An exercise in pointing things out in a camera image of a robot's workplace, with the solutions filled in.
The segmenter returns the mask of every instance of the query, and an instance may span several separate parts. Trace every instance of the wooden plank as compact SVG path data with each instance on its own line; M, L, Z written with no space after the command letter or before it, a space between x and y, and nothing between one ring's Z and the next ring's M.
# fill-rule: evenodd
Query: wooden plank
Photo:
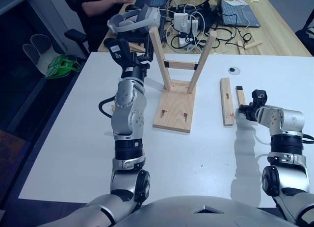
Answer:
M165 64L163 62L165 59L165 55L163 53L163 49L162 49L160 36L159 36L157 27L152 27L149 30L149 36L150 36L152 43L153 43L153 47L154 47L156 58L157 58L157 61L159 64L163 83L165 85L166 90L170 91L170 89L171 89L170 76L169 76L168 69L165 67Z
M135 43L129 42L129 47L131 50L134 50L136 52L141 52L141 53L145 53L145 48L141 47Z
M194 72L193 74L193 77L192 77L192 80L188 86L188 90L187 92L190 94L193 92L194 88L195 88L195 85L196 85L196 82L202 72L202 69L205 65L205 62L208 58L208 55L209 55L209 52L212 48L212 45L214 44L215 40L216 40L216 37L217 37L217 32L216 31L210 31L209 33L209 38L207 39L206 41L206 44L205 44L205 47L204 49L202 50L202 54L201 54L201 57L198 61L198 66L197 66L197 69L196 71Z
M236 91L236 96L237 96L237 103L240 106L242 105L246 105L245 103L245 96L244 96L244 92L243 92L243 87L242 86L236 86L235 87L235 91Z
M175 60L164 60L164 63L168 64L168 68L171 69L187 69L187 70L195 70L195 66L197 63L193 62L184 62L184 61L175 61Z
M243 42L242 42L241 40L238 40L238 41L237 41L237 44L238 44L239 46L242 46L242 47L243 47ZM242 47L237 47L238 50L239 50L239 53L240 53L240 54L245 54L244 48L242 48Z
M228 77L220 80L220 92L224 126L232 126L235 123L235 112L232 103L230 79Z
M171 80L171 91L163 89L153 127L191 132L196 89L187 93L188 81Z
M262 41L256 41L256 42L253 42L251 44L248 44L248 45L244 46L244 49L248 50L248 49L250 49L252 47L255 47L255 46L258 46L260 44L263 44L263 42Z

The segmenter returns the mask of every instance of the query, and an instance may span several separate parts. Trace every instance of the wooden desk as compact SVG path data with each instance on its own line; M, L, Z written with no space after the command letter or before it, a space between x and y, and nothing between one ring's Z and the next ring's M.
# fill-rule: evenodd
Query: wooden desk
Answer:
M205 0L175 0L177 4L191 3L200 4ZM308 50L300 42L300 40L295 36L290 27L286 24L283 18L278 14L275 8L270 4L268 0L259 0L259 2L246 1L253 10L255 16L259 20L261 27L249 27L246 32L252 34L252 39L247 43L250 44L255 41L262 41L263 44L250 48L245 51L245 54L261 54L261 55L288 55L288 56L311 56ZM216 6L216 0L209 0L211 6ZM125 4L120 13L125 12ZM225 27L231 30L233 33L235 29L232 27ZM244 32L244 27L239 27L239 30ZM223 30L218 30L218 38L228 39L230 34ZM105 36L106 38L115 37L110 31ZM239 38L239 34L231 41L234 43ZM108 52L108 49L101 43L98 51ZM226 54L239 54L237 46L225 45L225 42L220 42L220 46L216 49L212 49L210 53L221 53ZM165 53L175 53L167 45L164 47ZM200 53L197 49L190 51L189 53Z

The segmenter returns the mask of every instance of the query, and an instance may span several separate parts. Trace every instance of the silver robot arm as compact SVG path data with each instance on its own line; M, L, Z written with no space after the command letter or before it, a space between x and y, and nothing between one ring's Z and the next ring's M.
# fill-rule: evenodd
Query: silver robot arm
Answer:
M112 160L110 194L97 197L69 216L41 227L108 227L113 226L139 209L148 198L150 175L143 170L143 113L146 107L144 78L152 61L150 39L145 43L146 52L137 56L130 52L125 40L106 39L112 58L123 69L118 91L114 97L115 110L111 126L115 140L115 157Z
M309 193L306 157L302 155L304 116L299 111L262 106L267 100L266 92L254 91L252 96L254 102L250 106L241 105L239 110L245 112L247 119L269 128L271 136L271 152L267 158L270 166L263 171L262 188L289 222L306 226L302 217L309 212L308 217L312 218L309 222L313 223L314 194Z

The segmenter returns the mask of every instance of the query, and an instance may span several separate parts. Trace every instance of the white tabletop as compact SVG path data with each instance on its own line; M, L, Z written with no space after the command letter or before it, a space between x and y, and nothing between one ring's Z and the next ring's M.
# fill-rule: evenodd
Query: white tabletop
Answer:
M167 59L197 62L199 55L166 54ZM240 75L228 73L239 67ZM115 95L121 68L109 53L92 53L61 109L20 193L22 199L89 202L109 193L114 139L110 119L98 103ZM190 80L192 71L170 69L173 79ZM303 112L304 133L314 134L314 59L261 55L210 55L197 83L191 133L153 128L162 90L156 58L145 79L147 107L144 169L151 174L146 203L177 195L209 195L255 207L274 207L261 188L270 152L269 129L241 115L223 126L219 81L229 77L234 108L236 86L246 103L255 89L265 90L268 105ZM111 113L110 104L104 106ZM303 154L314 192L314 146Z

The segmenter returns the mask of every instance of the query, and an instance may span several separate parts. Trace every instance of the wooden stick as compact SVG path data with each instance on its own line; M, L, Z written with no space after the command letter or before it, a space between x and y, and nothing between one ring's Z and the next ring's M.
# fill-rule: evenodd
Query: wooden stick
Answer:
M242 105L246 105L245 103L245 97L244 97L244 92L243 92L243 88L242 86L236 86L235 87L235 91L236 91L236 96L237 96L237 103L240 106Z
M163 83L165 85L165 89L170 91L171 89L170 75L169 75L168 69L165 67L165 64L163 62L163 60L165 59L165 55L162 49L160 36L159 36L157 27L152 27L149 30L149 36L153 43L154 51L155 51L156 58L159 64L159 68L160 68L161 76L163 79Z
M137 44L134 44L132 42L129 42L129 47L131 49L133 49L134 51L145 53L145 48L144 47L141 47L141 46L139 46Z
M242 42L241 40L238 40L238 41L237 41L237 44L238 44L239 46L242 46L242 47L243 47L243 42ZM238 48L240 54L245 54L244 48L242 48L242 47L237 47L237 48Z
M198 66L198 63L174 61L174 60L164 60L164 63L165 63L166 68L171 68L171 69L195 70Z
M199 78L199 76L200 76L200 74L202 72L202 69L203 69L203 67L205 65L205 62L206 62L207 57L209 55L209 52L210 52L210 50L212 48L212 45L214 44L214 42L216 40L216 37L217 37L217 32L216 31L210 31L210 35L209 35L209 37L208 37L208 39L206 41L205 47L204 47L204 49L202 51L202 54L201 54L201 57L200 57L200 59L198 61L197 69L194 72L192 80L191 80L191 82L190 82L190 84L188 86L187 92L189 94L192 93L193 90L194 90L196 82L197 82L197 80L198 80L198 78Z
M253 42L253 43L251 43L251 44L246 45L246 46L244 47L244 49L247 50L247 49L250 49L250 48L252 48L252 47L254 47L254 46L258 46L258 45L260 45L260 44L263 44L263 42L261 42L261 41L256 41L256 42Z
M230 79L228 77L220 80L220 93L224 126L232 126L235 123L235 112L232 103Z

